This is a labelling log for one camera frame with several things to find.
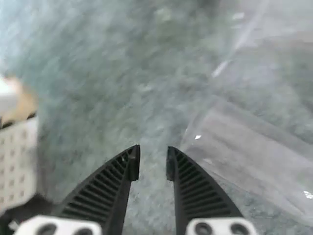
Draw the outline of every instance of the gray carpet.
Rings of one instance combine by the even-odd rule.
[[[313,40],[298,33],[312,32],[310,0],[271,3],[248,46],[221,76],[211,76],[235,37],[225,19],[238,6],[249,18],[256,3],[1,0],[2,72],[40,97],[47,197],[61,201],[104,161],[140,143],[140,181],[132,187],[124,233],[173,234],[166,148],[179,146],[212,94],[313,143]],[[262,234],[313,233],[263,200],[224,186]]]

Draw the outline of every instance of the white perforated box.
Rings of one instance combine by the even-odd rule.
[[[186,235],[257,235],[252,223],[244,218],[193,219]]]
[[[0,214],[36,193],[37,130],[35,117],[0,131]]]
[[[102,230],[94,222],[38,215],[23,222],[14,235],[102,235]]]

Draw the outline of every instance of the clear plastic bag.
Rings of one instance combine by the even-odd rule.
[[[214,99],[190,123],[181,149],[211,174],[313,225],[313,148]]]

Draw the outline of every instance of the screw hole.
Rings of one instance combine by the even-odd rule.
[[[207,223],[199,223],[195,227],[197,235],[211,235],[213,233],[212,228]]]
[[[33,117],[35,117],[35,116],[36,116],[36,113],[32,113],[31,115],[29,115],[29,116],[27,117],[27,120],[30,119],[30,118],[33,118]]]
[[[231,232],[234,235],[249,235],[248,229],[242,224],[233,224],[231,226]]]
[[[9,121],[9,122],[3,124],[2,128],[4,129],[4,128],[7,128],[7,127],[12,126],[12,125],[13,125],[13,122]]]
[[[46,224],[39,228],[36,235],[53,235],[57,230],[57,226],[54,224]]]
[[[80,229],[74,235],[92,235],[92,231],[90,229]]]

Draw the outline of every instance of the transparent plastic sheet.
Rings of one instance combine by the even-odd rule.
[[[313,148],[220,99],[189,124],[181,149],[210,173],[313,225]]]
[[[220,23],[218,37],[228,44],[209,84],[247,111],[218,97],[203,101],[208,107],[189,124],[181,149],[313,226],[313,147],[263,121],[312,136],[313,2],[222,0],[219,10],[228,27]]]

